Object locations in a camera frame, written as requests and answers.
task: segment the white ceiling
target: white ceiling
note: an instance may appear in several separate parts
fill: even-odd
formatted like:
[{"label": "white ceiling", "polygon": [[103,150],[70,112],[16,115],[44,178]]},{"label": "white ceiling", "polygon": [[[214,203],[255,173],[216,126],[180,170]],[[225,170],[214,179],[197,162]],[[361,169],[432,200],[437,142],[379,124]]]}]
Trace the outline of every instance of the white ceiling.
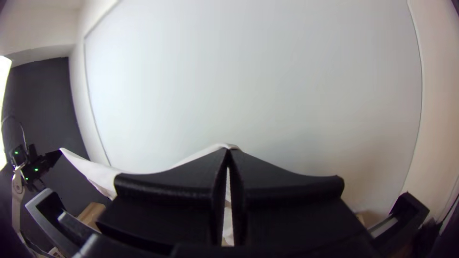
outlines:
[{"label": "white ceiling", "polygon": [[55,7],[63,9],[79,9],[84,0],[9,0],[14,8]]}]

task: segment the white board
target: white board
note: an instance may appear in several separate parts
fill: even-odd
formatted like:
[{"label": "white board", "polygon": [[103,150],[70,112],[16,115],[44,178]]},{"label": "white board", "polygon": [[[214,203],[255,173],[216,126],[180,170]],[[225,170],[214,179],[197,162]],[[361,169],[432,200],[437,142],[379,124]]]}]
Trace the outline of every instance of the white board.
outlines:
[{"label": "white board", "polygon": [[347,204],[376,216],[403,186],[421,112],[405,1],[122,1],[85,48],[114,167],[163,170],[227,142],[340,175]]}]

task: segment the cable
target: cable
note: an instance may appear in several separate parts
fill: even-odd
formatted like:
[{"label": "cable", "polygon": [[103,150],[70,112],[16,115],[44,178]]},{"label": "cable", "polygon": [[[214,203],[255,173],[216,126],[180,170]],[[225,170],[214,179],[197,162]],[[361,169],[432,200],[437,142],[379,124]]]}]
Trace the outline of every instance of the cable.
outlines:
[{"label": "cable", "polygon": [[9,118],[14,118],[14,120],[16,120],[16,122],[19,123],[19,126],[21,127],[21,130],[22,130],[22,139],[24,140],[24,145],[25,145],[25,148],[27,150],[27,152],[29,151],[29,147],[27,146],[27,141],[25,140],[25,132],[24,132],[24,127],[22,127],[22,123],[19,122],[19,120],[13,116],[13,115],[7,115],[2,121],[1,121],[1,125],[0,125],[0,130],[3,131],[3,123],[8,120]]},{"label": "cable", "polygon": [[454,202],[453,204],[451,205],[451,207],[449,208],[448,212],[446,213],[445,217],[443,218],[443,220],[441,221],[441,223],[443,224],[443,222],[445,222],[446,218],[448,217],[449,213],[453,210],[453,207],[454,205],[456,204],[456,202],[458,201],[459,199],[459,194],[456,196],[456,199],[454,199]]},{"label": "cable", "polygon": [[[2,132],[2,135],[3,135],[3,124],[5,123],[6,120],[8,120],[9,118],[13,118],[14,120],[16,120],[16,122],[18,122],[19,126],[21,127],[21,131],[22,131],[22,139],[24,140],[24,145],[25,145],[25,150],[27,153],[29,153],[29,146],[27,146],[27,141],[25,139],[25,132],[24,132],[24,127],[22,126],[22,123],[19,122],[19,120],[13,116],[13,115],[7,115],[2,121],[1,121],[1,125],[0,125],[0,131]],[[13,161],[11,158],[8,158],[8,154],[5,152],[6,154],[6,157],[7,159],[9,160],[11,166],[14,167],[14,164],[13,164]]]}]

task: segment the white wall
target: white wall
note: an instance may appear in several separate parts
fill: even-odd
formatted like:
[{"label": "white wall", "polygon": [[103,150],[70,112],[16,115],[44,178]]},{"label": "white wall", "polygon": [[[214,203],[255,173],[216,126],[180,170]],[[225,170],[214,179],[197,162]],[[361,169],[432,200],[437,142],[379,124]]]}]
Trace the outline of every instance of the white wall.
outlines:
[{"label": "white wall", "polygon": [[459,16],[450,0],[409,0],[409,6],[422,59],[423,103],[402,191],[442,219],[459,190]]},{"label": "white wall", "polygon": [[81,137],[89,158],[93,162],[106,165],[109,161],[97,132],[87,91],[84,37],[116,2],[116,0],[87,0],[83,3],[77,23],[76,45],[69,59],[72,98]]},{"label": "white wall", "polygon": [[86,64],[117,168],[229,142],[344,177],[355,210],[385,215],[403,186],[421,108],[404,1],[122,1],[87,37]]},{"label": "white wall", "polygon": [[77,14],[78,9],[8,1],[0,15],[0,55],[8,56],[13,66],[68,55],[75,44]]}]

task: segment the black 3d-printed part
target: black 3d-printed part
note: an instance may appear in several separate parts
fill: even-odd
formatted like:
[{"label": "black 3d-printed part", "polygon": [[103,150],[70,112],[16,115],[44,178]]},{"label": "black 3d-printed part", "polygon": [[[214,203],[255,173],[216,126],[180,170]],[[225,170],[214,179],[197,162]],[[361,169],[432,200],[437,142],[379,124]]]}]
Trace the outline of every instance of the black 3d-printed part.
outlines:
[{"label": "black 3d-printed part", "polygon": [[176,243],[220,245],[227,158],[221,149],[165,172],[118,175],[118,196],[99,217],[99,229],[162,254]]},{"label": "black 3d-printed part", "polygon": [[294,174],[240,150],[231,150],[233,231],[236,245],[313,250],[348,238],[372,238],[340,196],[338,176]]}]

